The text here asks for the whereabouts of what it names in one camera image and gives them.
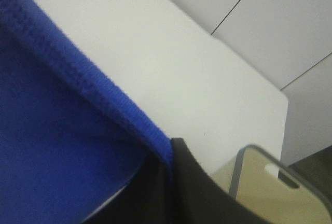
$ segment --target blue cloth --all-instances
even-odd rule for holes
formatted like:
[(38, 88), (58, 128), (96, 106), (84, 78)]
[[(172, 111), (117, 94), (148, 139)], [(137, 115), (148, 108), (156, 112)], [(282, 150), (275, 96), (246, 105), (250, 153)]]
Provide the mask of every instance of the blue cloth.
[(0, 0), (0, 223), (80, 223), (148, 152), (171, 171), (169, 139), (34, 2)]

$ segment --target white table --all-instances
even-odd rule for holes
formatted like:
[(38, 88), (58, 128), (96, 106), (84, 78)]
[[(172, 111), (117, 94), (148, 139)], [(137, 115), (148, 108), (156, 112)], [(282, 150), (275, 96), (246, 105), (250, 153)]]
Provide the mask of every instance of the white table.
[(35, 0), (209, 174), (246, 144), (280, 157), (287, 98), (169, 0)]

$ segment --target black fabric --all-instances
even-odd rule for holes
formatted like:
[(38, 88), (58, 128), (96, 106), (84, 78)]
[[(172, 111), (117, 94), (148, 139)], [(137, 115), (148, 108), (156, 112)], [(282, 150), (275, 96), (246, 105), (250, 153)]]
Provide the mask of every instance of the black fabric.
[(231, 198), (203, 171), (181, 138), (172, 139), (176, 224), (267, 224)]
[(172, 139), (172, 146), (173, 188), (165, 168), (151, 155), (119, 196), (84, 224), (267, 224), (210, 179), (183, 139)]

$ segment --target black cloth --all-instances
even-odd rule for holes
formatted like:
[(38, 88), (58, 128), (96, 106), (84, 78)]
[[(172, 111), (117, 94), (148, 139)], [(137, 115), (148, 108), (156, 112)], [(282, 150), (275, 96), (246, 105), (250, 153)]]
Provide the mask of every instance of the black cloth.
[(151, 155), (119, 196), (84, 224), (267, 224), (210, 179), (183, 139), (172, 139), (172, 147), (172, 181)]

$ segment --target seam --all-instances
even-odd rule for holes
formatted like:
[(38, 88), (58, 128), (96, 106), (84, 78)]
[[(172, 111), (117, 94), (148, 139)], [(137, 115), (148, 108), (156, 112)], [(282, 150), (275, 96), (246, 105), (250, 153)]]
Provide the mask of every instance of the seam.
[(112, 103), (100, 93), (94, 84), (89, 82), (85, 78), (84, 74), (82, 74), (70, 61), (67, 60), (66, 55), (64, 55), (61, 50), (57, 49), (53, 42), (47, 38), (42, 31), (37, 34), (39, 28), (36, 26), (34, 21), (31, 19), (29, 14), (22, 7), (18, 0), (1, 0), (0, 7), (11, 15), (13, 22), (10, 23), (10, 25), (13, 31), (10, 32), (21, 32), (24, 35), (27, 35), (32, 40), (32, 42), (39, 47), (39, 50), (43, 56), (50, 57), (50, 59), (40, 59), (43, 63), (48, 65), (57, 74), (61, 74), (62, 78), (65, 77), (67, 80), (69, 79), (74, 84), (74, 89), (83, 95), (93, 105), (95, 105), (95, 103), (91, 102), (87, 96), (89, 94), (94, 95), (95, 101), (97, 103), (96, 107), (99, 108), (99, 110), (105, 111), (107, 116), (121, 127), (126, 125), (128, 129), (133, 132), (134, 137), (138, 138), (151, 151), (157, 154), (159, 158), (164, 161), (164, 163), (166, 163), (168, 166), (171, 166), (171, 152), (164, 154), (166, 158), (169, 159), (169, 161), (165, 160), (165, 156), (163, 156), (162, 153), (160, 153), (160, 151), (158, 151), (151, 142), (147, 141), (145, 135), (140, 132), (131, 121), (129, 121), (125, 114), (114, 107)]

